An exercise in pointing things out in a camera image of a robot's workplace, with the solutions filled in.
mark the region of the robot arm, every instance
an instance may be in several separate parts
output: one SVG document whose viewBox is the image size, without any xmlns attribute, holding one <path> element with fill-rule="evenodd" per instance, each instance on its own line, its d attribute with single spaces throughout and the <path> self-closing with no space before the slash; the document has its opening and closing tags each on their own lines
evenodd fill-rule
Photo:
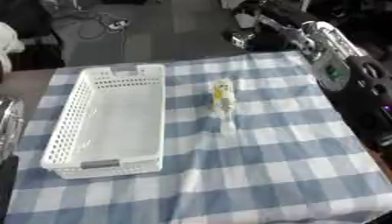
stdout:
<svg viewBox="0 0 392 224">
<path fill-rule="evenodd" d="M 308 20 L 302 11 L 286 10 L 277 1 L 259 2 L 258 7 L 260 13 L 253 13 L 257 23 L 274 30 L 307 58 L 321 89 L 357 136 L 392 149 L 389 71 L 327 22 Z M 263 31 L 254 29 L 246 38 L 233 34 L 233 43 L 248 49 L 256 36 L 263 40 Z"/>
</svg>

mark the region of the white cloth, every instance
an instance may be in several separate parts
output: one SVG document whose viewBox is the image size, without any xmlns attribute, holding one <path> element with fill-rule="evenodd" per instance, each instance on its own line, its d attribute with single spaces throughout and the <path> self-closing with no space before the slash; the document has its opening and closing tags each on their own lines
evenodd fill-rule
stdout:
<svg viewBox="0 0 392 224">
<path fill-rule="evenodd" d="M 5 74 L 12 70 L 8 53 L 20 53 L 25 49 L 18 40 L 18 34 L 7 24 L 0 22 L 0 63 Z"/>
</svg>

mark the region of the tablecloth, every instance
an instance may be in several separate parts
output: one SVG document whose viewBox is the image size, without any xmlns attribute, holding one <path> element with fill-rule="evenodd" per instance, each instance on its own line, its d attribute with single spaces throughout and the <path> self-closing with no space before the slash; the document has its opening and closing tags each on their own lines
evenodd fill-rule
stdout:
<svg viewBox="0 0 392 224">
<path fill-rule="evenodd" d="M 162 171 L 75 180 L 39 166 L 81 70 L 59 69 L 16 152 L 6 223 L 361 223 L 392 208 L 390 183 L 297 52 L 166 68 Z M 222 78 L 234 83 L 233 136 L 208 107 Z"/>
</svg>

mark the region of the gray carpet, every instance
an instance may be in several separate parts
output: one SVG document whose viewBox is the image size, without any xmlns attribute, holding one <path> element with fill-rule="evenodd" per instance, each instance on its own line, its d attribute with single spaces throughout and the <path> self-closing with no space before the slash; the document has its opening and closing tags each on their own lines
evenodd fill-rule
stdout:
<svg viewBox="0 0 392 224">
<path fill-rule="evenodd" d="M 81 24 L 55 24 L 66 42 L 66 65 L 90 66 L 122 62 L 193 60 L 244 53 L 221 38 L 221 31 L 236 27 L 219 0 L 163 0 L 146 5 L 96 5 L 92 10 L 128 18 L 125 33 L 106 34 L 94 40 L 77 35 Z M 83 33 L 99 32 L 95 22 L 84 24 Z"/>
</svg>

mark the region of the basket slot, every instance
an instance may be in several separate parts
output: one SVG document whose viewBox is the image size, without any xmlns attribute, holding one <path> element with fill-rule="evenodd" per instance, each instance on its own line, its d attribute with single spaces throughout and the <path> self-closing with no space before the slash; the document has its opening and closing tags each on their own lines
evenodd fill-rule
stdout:
<svg viewBox="0 0 392 224">
<path fill-rule="evenodd" d="M 83 170 L 110 167 L 110 166 L 120 166 L 120 161 L 118 161 L 118 159 L 108 159 L 108 160 L 88 161 L 88 162 L 80 163 L 80 168 Z"/>
</svg>

